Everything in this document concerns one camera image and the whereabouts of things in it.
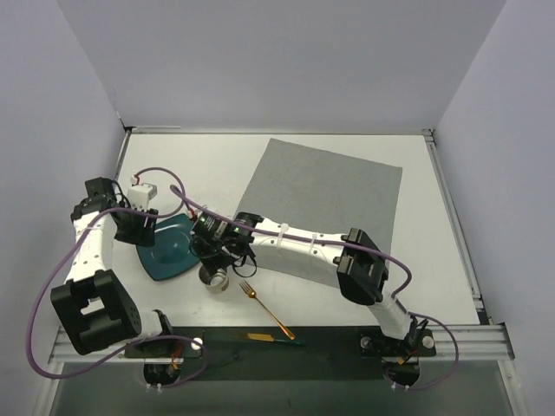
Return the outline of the white steel cup brown band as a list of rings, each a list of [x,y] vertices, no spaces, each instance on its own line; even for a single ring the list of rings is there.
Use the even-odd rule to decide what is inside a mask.
[[[199,269],[199,280],[206,290],[212,294],[220,294],[226,291],[229,286],[227,271],[224,269],[218,269],[210,273],[205,267],[201,267]]]

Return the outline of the grey cloth placemat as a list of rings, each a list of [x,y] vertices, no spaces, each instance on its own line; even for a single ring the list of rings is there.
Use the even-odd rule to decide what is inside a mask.
[[[237,211],[299,230],[365,231],[390,252],[402,169],[281,140],[269,141]]]

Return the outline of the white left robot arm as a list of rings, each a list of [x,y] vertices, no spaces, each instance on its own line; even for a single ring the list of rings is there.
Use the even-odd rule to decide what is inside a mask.
[[[142,314],[113,270],[115,242],[153,246],[159,213],[149,204],[156,186],[134,183],[122,197],[112,179],[91,179],[85,187],[70,216],[79,246],[64,284],[50,292],[63,328],[81,355],[140,338],[155,355],[170,354],[176,334],[167,316],[159,309]]]

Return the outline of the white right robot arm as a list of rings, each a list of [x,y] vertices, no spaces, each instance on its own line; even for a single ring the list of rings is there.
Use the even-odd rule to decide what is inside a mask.
[[[208,276],[251,263],[337,288],[369,309],[390,351],[402,354],[415,344],[413,319],[386,288],[391,258],[365,231],[325,234],[248,212],[234,219],[203,212],[193,223],[191,249]]]

